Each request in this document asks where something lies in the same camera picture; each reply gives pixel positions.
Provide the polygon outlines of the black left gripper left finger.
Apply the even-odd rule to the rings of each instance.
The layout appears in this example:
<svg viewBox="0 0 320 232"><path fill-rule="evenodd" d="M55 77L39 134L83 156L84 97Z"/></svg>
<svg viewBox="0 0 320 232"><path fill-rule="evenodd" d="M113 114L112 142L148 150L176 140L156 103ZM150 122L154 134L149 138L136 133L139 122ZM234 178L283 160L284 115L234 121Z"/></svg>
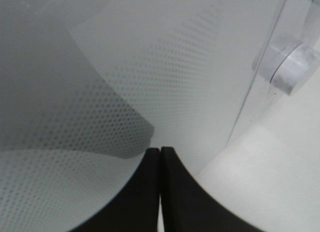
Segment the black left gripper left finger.
<svg viewBox="0 0 320 232"><path fill-rule="evenodd" d="M160 150L148 148L120 192L73 232L156 232L160 203Z"/></svg>

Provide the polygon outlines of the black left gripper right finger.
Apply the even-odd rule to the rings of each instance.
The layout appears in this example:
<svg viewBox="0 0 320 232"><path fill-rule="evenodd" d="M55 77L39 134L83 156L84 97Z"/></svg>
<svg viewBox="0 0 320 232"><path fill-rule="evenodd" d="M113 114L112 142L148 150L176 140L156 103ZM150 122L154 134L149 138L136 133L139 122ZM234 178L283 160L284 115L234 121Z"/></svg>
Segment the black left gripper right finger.
<svg viewBox="0 0 320 232"><path fill-rule="evenodd" d="M166 232L258 232L212 198L173 147L160 150L160 196Z"/></svg>

